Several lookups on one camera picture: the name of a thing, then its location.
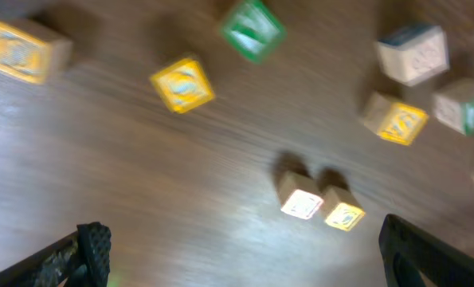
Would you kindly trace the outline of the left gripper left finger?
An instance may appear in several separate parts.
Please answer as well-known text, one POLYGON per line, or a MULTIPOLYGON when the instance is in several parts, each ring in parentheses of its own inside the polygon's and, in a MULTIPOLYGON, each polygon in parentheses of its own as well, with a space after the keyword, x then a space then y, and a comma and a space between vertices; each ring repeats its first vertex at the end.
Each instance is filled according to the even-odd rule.
POLYGON ((76 231, 0 272, 0 287, 106 287, 110 273, 110 229, 80 224, 76 231))

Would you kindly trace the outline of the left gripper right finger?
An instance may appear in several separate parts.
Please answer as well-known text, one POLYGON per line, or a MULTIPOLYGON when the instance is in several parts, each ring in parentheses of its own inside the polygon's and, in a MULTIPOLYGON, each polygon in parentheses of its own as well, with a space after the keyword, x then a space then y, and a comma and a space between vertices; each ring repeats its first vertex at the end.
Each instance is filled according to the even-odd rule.
POLYGON ((396 214, 388 214, 378 238, 389 287, 474 286, 474 258, 396 214))

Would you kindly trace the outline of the yellow letter C block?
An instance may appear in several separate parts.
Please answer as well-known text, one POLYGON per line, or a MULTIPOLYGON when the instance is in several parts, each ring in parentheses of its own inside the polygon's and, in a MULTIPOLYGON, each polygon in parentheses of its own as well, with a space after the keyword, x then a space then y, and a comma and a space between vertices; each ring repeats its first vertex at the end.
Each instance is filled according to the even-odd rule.
POLYGON ((323 191, 320 213, 328 226, 346 232, 357 226, 366 215, 352 193, 337 186, 329 186, 323 191))

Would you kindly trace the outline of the red letter I block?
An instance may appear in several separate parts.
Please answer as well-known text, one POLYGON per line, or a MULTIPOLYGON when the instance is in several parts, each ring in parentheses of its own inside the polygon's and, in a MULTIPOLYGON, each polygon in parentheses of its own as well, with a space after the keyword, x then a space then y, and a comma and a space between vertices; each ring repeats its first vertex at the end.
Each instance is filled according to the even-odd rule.
POLYGON ((323 205, 323 199, 313 179, 286 171, 277 184, 280 210, 292 217, 308 220, 323 205))

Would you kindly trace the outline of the yellow letter S block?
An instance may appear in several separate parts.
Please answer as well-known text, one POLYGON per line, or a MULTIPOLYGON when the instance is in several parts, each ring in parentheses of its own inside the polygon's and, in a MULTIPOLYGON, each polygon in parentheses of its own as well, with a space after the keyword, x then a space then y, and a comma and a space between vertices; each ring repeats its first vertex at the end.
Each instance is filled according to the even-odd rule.
POLYGON ((365 127, 383 140, 409 146, 429 119, 428 113, 398 98, 373 92, 361 115, 365 127))

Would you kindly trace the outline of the green letter Z block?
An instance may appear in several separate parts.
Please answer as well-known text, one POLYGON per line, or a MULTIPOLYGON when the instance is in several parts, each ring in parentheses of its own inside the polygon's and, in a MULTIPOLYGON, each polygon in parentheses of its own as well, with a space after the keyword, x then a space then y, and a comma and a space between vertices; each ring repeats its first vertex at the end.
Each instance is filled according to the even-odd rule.
POLYGON ((433 94, 439 122, 465 136, 474 134, 474 79, 463 78, 433 94))

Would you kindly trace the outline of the plain tilted wooden block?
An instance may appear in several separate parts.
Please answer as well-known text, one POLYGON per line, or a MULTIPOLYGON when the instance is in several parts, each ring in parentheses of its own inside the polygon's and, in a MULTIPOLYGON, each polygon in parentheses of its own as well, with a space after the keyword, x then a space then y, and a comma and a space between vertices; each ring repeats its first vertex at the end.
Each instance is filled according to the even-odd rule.
POLYGON ((449 69, 449 52, 440 26, 406 26, 376 42, 382 72, 406 86, 414 86, 449 69))

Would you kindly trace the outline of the yellow block bottom left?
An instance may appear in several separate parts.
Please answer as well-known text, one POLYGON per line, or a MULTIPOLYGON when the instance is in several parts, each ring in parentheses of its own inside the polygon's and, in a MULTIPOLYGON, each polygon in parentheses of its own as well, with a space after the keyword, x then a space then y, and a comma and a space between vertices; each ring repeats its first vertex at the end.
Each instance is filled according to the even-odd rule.
POLYGON ((29 84, 43 85, 63 72, 72 41, 29 19, 0 20, 0 73, 29 84))

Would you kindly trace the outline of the green letter V block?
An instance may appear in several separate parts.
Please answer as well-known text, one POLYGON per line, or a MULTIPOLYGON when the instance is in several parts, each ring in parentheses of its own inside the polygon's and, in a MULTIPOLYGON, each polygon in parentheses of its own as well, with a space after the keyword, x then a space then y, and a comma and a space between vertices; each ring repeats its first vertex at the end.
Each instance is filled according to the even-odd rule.
POLYGON ((284 25, 261 0, 244 0, 224 17, 219 34, 241 56, 259 64, 284 40, 284 25))

